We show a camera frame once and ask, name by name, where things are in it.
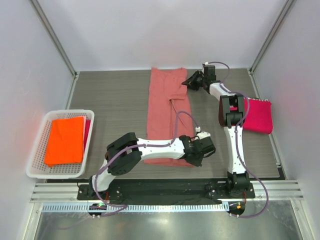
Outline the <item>salmon pink t shirt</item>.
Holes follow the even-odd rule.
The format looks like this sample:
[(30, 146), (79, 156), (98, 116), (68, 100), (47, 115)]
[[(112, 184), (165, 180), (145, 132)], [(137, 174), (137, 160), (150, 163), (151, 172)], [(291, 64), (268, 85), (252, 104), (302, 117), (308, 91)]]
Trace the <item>salmon pink t shirt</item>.
[[(185, 68), (172, 70), (151, 69), (146, 136), (148, 140), (170, 140), (182, 135), (194, 136), (193, 120), (185, 113), (178, 116), (177, 136), (174, 137), (176, 116), (179, 111), (192, 113), (187, 86)], [(148, 159), (145, 164), (169, 167), (193, 167), (184, 159), (158, 158)]]

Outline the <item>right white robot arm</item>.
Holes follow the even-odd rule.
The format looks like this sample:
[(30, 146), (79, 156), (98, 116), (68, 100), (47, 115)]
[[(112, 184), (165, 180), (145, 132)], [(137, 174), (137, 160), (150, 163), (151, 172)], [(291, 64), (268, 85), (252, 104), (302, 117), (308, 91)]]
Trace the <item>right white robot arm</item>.
[(240, 92), (231, 91), (223, 80), (217, 80), (215, 64), (230, 67), (221, 61), (202, 64), (191, 77), (182, 82), (191, 90), (204, 89), (208, 94), (219, 100), (218, 121), (226, 135), (228, 147), (228, 171), (224, 186), (224, 194), (230, 198), (240, 198), (250, 188), (250, 178), (244, 160), (243, 126), (250, 110), (250, 101)]

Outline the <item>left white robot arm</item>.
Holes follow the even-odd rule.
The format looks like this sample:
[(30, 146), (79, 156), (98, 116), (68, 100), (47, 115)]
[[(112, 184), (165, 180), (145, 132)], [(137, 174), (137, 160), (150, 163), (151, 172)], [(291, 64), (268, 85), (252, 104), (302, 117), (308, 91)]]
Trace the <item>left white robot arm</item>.
[(211, 135), (207, 132), (167, 140), (137, 138), (135, 133), (129, 132), (107, 146), (101, 168), (91, 177), (89, 194), (97, 200), (102, 199), (115, 177), (127, 174), (140, 161), (173, 159), (200, 167), (203, 159), (215, 152)]

